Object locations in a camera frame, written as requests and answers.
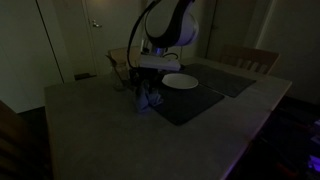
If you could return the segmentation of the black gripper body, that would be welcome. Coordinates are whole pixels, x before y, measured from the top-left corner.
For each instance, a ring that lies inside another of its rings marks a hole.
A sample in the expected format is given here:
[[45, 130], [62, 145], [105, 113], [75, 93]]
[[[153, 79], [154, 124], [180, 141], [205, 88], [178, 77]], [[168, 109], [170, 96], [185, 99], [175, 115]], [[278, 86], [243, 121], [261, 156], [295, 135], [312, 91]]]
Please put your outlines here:
[[143, 81], [148, 81], [151, 87], [160, 84], [161, 75], [157, 69], [136, 67], [131, 70], [131, 84], [139, 86]]

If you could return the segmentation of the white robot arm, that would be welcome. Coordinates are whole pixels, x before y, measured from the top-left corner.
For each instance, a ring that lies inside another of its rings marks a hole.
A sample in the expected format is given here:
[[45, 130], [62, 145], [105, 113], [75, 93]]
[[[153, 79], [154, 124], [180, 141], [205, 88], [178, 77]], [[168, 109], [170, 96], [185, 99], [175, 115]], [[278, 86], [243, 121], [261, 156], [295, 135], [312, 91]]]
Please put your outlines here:
[[[126, 59], [129, 65], [130, 84], [138, 86], [150, 79], [158, 70], [179, 71], [177, 60], [163, 57], [162, 50], [175, 46], [186, 46], [195, 41], [199, 25], [190, 9], [195, 0], [150, 0], [136, 20], [128, 40]], [[136, 31], [144, 21], [147, 40], [152, 45], [149, 54], [143, 55], [141, 64], [134, 67], [131, 63], [131, 45]]]

